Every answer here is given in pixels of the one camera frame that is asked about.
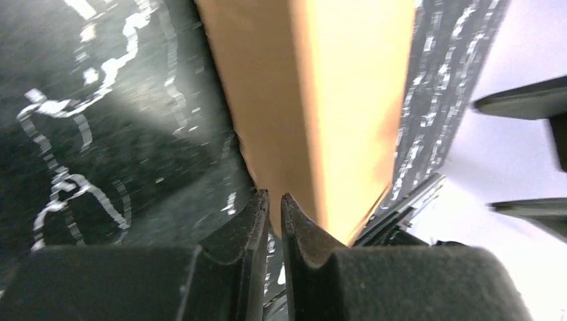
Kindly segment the brown cardboard box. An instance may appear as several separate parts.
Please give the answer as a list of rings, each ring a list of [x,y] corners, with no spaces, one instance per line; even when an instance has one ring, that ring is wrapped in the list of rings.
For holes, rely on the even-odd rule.
[[[199,1],[248,171],[346,245],[390,191],[412,1]]]

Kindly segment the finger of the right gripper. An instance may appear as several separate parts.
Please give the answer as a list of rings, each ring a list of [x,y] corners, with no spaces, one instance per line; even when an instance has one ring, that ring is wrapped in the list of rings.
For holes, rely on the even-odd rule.
[[[566,172],[566,76],[488,95],[473,105],[487,115],[548,120],[559,166]]]
[[[566,198],[524,199],[490,203],[488,207],[508,217],[523,219],[566,243]]]

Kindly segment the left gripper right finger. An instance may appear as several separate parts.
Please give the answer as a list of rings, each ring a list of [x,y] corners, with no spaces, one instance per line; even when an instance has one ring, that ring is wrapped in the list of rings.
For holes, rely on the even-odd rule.
[[[290,320],[529,320],[501,262],[477,247],[347,247],[281,199]]]

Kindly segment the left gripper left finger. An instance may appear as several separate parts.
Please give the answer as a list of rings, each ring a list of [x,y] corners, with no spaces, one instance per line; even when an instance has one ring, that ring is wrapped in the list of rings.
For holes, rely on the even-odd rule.
[[[261,320],[269,194],[188,246],[47,247],[1,298],[2,320]]]

